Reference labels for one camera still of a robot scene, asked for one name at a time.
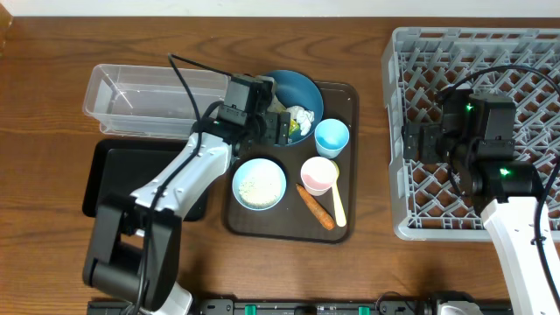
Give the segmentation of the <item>cream plastic spoon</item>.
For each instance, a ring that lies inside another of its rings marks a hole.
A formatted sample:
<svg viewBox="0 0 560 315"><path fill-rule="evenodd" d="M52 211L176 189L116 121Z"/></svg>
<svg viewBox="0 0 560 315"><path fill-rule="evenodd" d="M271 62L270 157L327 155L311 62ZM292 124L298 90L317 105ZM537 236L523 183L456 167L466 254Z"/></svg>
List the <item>cream plastic spoon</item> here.
<svg viewBox="0 0 560 315"><path fill-rule="evenodd" d="M332 160L332 164L337 172L336 179L332 184L332 199L333 199L335 220L338 227L344 227L347 224L347 217L340 197L340 190L338 188L338 178L340 175L340 169L335 161Z"/></svg>

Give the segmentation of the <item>black tray bin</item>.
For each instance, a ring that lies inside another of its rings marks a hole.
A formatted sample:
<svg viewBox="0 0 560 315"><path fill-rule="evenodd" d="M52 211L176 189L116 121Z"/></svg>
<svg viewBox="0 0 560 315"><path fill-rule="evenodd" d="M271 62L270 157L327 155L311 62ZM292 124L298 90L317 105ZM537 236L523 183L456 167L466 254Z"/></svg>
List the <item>black tray bin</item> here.
<svg viewBox="0 0 560 315"><path fill-rule="evenodd" d="M101 140L94 149L82 212L95 217L110 194L128 196L154 179L185 147L183 141Z"/></svg>

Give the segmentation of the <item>dark blue plate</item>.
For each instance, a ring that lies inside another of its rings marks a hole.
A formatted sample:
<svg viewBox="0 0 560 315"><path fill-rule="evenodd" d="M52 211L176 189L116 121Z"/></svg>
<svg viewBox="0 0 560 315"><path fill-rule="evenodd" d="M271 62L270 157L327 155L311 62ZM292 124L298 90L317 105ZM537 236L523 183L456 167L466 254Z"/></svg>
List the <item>dark blue plate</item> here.
<svg viewBox="0 0 560 315"><path fill-rule="evenodd" d="M324 114L324 101L319 87L307 76L290 70L275 70L266 73L264 76L275 79L277 84L276 97L285 109L301 106L314 113L314 122L311 125L310 132L306 136L288 137L288 145L295 145L311 136L322 121Z"/></svg>

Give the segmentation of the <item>light blue rice bowl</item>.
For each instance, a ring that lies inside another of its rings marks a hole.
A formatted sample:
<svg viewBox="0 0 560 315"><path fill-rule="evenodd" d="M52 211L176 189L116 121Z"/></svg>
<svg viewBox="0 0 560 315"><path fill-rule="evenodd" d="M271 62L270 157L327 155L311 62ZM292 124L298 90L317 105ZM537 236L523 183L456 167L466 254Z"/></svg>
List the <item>light blue rice bowl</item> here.
<svg viewBox="0 0 560 315"><path fill-rule="evenodd" d="M283 198L286 187L284 170L267 158L254 158L242 163L232 179L234 198L251 211L274 207Z"/></svg>

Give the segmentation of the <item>yellow green snack wrapper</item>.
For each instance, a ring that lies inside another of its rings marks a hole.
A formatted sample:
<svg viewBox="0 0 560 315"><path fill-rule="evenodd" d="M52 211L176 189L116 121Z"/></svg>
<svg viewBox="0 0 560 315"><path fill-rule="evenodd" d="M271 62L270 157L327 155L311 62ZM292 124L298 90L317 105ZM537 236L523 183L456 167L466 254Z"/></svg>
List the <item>yellow green snack wrapper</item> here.
<svg viewBox="0 0 560 315"><path fill-rule="evenodd" d="M295 120L290 120L289 137L294 137L300 134L300 124Z"/></svg>

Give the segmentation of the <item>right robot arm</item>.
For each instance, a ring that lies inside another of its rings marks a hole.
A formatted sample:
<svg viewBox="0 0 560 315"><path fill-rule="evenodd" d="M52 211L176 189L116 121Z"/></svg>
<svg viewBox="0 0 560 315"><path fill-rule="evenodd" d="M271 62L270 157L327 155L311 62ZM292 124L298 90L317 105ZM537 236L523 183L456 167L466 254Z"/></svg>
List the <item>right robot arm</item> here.
<svg viewBox="0 0 560 315"><path fill-rule="evenodd" d="M438 99L439 122L407 123L403 155L445 163L456 194L472 202L500 259L515 314L559 312L559 257L547 223L549 189L536 167L515 159L516 106L466 84Z"/></svg>

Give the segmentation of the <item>clear plastic bin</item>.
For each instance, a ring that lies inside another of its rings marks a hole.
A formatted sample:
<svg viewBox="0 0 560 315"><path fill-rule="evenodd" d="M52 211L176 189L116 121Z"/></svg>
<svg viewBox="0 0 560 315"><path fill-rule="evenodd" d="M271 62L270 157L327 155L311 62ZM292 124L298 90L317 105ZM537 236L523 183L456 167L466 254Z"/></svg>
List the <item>clear plastic bin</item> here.
<svg viewBox="0 0 560 315"><path fill-rule="evenodd" d="M187 139L196 122L190 98L170 67L100 64L83 112L100 131L123 137Z"/></svg>

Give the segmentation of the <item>light blue cup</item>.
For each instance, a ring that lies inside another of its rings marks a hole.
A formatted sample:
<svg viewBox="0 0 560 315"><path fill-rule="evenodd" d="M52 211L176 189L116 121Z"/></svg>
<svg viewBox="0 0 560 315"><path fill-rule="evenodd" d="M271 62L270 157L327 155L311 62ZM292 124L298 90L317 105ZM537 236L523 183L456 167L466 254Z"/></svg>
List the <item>light blue cup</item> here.
<svg viewBox="0 0 560 315"><path fill-rule="evenodd" d="M340 120L325 119L314 130L314 139L318 154L334 159L350 140L349 128Z"/></svg>

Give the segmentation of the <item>pink cup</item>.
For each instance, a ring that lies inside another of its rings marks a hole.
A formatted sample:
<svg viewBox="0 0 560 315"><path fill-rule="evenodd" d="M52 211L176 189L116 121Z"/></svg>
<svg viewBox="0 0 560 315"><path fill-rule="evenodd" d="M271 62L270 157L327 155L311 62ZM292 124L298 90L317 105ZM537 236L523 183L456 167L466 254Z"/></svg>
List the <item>pink cup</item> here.
<svg viewBox="0 0 560 315"><path fill-rule="evenodd" d="M325 157L307 159L300 170L304 189L313 196L326 193L338 178L333 162Z"/></svg>

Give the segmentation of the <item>white tissue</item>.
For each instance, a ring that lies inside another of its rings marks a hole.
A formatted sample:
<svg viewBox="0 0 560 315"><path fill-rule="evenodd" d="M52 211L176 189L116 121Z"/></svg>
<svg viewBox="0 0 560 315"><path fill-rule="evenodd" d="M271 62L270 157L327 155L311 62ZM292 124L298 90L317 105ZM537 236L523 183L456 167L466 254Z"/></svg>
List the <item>white tissue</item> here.
<svg viewBox="0 0 560 315"><path fill-rule="evenodd" d="M290 119L295 119L300 124L300 136L306 136L314 122L314 113L301 106L289 107L285 110L290 114Z"/></svg>

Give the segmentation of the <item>grey dishwasher rack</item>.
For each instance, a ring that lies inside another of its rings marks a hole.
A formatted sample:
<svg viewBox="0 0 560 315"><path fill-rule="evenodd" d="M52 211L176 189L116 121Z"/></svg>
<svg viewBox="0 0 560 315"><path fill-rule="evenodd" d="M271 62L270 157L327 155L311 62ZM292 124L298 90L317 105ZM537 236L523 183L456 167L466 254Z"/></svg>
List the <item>grey dishwasher rack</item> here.
<svg viewBox="0 0 560 315"><path fill-rule="evenodd" d="M514 155L532 163L547 181L559 158L559 96L532 67L559 79L559 31L524 28L399 27L381 57L382 88L388 111L388 166L393 228L405 241L489 239L467 199L456 196L446 164L423 164L403 157L402 128L436 123L442 109L436 94L470 74L476 93L510 97L516 106Z"/></svg>

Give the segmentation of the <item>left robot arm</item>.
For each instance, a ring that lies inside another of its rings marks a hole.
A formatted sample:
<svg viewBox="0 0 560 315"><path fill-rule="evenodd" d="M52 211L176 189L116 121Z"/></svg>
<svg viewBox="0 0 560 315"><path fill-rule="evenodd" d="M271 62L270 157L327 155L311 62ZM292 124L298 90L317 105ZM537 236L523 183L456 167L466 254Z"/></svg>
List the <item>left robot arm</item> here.
<svg viewBox="0 0 560 315"><path fill-rule="evenodd" d="M182 222L205 190L253 144L286 144L289 120L270 76L234 74L224 101L197 115L184 149L149 183L97 207L82 273L86 285L127 301L123 314L186 314L176 282Z"/></svg>

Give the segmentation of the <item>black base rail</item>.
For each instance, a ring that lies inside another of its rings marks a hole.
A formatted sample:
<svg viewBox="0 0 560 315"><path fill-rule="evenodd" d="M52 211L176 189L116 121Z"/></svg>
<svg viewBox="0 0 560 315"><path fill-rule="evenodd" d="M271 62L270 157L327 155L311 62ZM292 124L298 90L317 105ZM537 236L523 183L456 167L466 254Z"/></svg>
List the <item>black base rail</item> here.
<svg viewBox="0 0 560 315"><path fill-rule="evenodd" d="M87 304L87 315L118 315L124 314L127 307L125 302L90 301ZM482 304L482 314L513 314L505 304ZM379 306L365 303L257 303L234 302L227 299L203 300L192 306L189 315L358 315L358 314L386 314L403 315L415 314L405 302L381 301Z"/></svg>

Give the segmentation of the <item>orange carrot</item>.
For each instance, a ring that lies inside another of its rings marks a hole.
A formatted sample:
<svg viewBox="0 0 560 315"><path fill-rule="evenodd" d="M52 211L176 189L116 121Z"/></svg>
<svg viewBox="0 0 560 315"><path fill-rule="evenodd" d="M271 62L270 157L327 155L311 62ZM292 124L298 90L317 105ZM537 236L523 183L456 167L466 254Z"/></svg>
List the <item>orange carrot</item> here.
<svg viewBox="0 0 560 315"><path fill-rule="evenodd" d="M296 188L305 205L323 228L327 230L334 229L335 222L332 216L300 184L296 184Z"/></svg>

